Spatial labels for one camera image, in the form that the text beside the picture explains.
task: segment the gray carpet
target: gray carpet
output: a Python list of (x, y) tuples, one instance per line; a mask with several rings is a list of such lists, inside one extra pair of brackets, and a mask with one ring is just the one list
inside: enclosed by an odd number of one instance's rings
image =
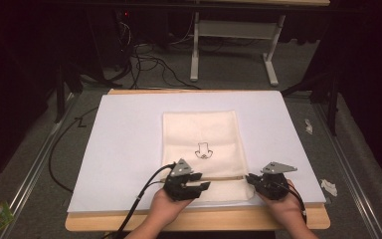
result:
[[(300, 81), (315, 51), (315, 44), (299, 46), (295, 42), (279, 44), (274, 56), (274, 66), (280, 85), (271, 88), (267, 74), (260, 58), (261, 48), (266, 42), (249, 44), (249, 41), (235, 41), (226, 44), (220, 50), (214, 43), (203, 43), (200, 53), (200, 77), (195, 85), (201, 89), (231, 90), (283, 90)], [(163, 59), (176, 73), (178, 79), (189, 82), (191, 49), (189, 45), (171, 47), (169, 52), (143, 46), (138, 49), (141, 57), (141, 69), (138, 86), (140, 88), (172, 88), (170, 84), (181, 85), (173, 75), (160, 65), (153, 68), (154, 62), (143, 62), (145, 55)], [(134, 74), (136, 59), (133, 59)], [(115, 73), (105, 71), (108, 76)], [(127, 76), (119, 81), (126, 88), (132, 85), (132, 77)], [(73, 233), (65, 229), (67, 208), (71, 193), (63, 190), (50, 177), (47, 161), (38, 163), (38, 155), (43, 155), (42, 145), (52, 130), (61, 130), (90, 109), (97, 107), (100, 97), (108, 88), (85, 84), (82, 94), (69, 100), (72, 106), (62, 125), (54, 124), (56, 117), (55, 96), (49, 99), (49, 109), (35, 122), (26, 134), (22, 144), (0, 175), (0, 201), (11, 203), (17, 191), (28, 175), (32, 165), (38, 168), (37, 181), (33, 181), (33, 190), (27, 191), (25, 204), (18, 208), (17, 220), (0, 238), (99, 238), (101, 232)], [(295, 129), (314, 169), (317, 179), (327, 179), (336, 184), (338, 195), (332, 196), (324, 191), (329, 199), (326, 205), (331, 220), (331, 227), (326, 230), (315, 230), (320, 238), (382, 238), (382, 171), (363, 140), (363, 136), (350, 116), (350, 111), (339, 98), (337, 113), (337, 137), (330, 136), (324, 126), (322, 106), (313, 105), (306, 97), (308, 93), (297, 93), (286, 98), (286, 105)], [(53, 152), (52, 165), (55, 176), (74, 188), (93, 128), (96, 111), (86, 115), (83, 125), (75, 124), (61, 138)], [(305, 119), (313, 125), (313, 134), (305, 131)], [(364, 193), (366, 200), (355, 200), (359, 193)], [(373, 215), (361, 213), (363, 205), (373, 208)], [(373, 220), (369, 226), (368, 219)], [(277, 231), (277, 238), (288, 238), (284, 231)]]

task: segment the cream cloth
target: cream cloth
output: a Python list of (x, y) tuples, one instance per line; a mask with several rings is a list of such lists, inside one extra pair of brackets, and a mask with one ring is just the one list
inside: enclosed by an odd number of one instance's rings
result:
[(163, 114), (163, 161), (184, 158), (211, 181), (196, 201), (248, 200), (254, 195), (234, 111)]

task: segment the piece of trash on floor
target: piece of trash on floor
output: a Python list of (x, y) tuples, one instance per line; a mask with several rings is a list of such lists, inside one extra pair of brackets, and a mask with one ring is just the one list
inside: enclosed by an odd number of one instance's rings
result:
[(312, 125), (309, 119), (305, 119), (306, 128), (305, 131), (307, 131), (309, 134), (312, 134)]
[(321, 179), (321, 187), (323, 187), (331, 195), (337, 196), (337, 189), (335, 184), (328, 182), (326, 179)]

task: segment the person's right hand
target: person's right hand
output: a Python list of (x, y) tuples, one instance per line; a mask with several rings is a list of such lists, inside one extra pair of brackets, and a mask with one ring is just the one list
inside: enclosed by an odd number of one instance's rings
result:
[(301, 215), (299, 201), (294, 195), (288, 193), (280, 200), (270, 200), (258, 193), (266, 202), (275, 219), (287, 230), (292, 238), (317, 238), (307, 227)]

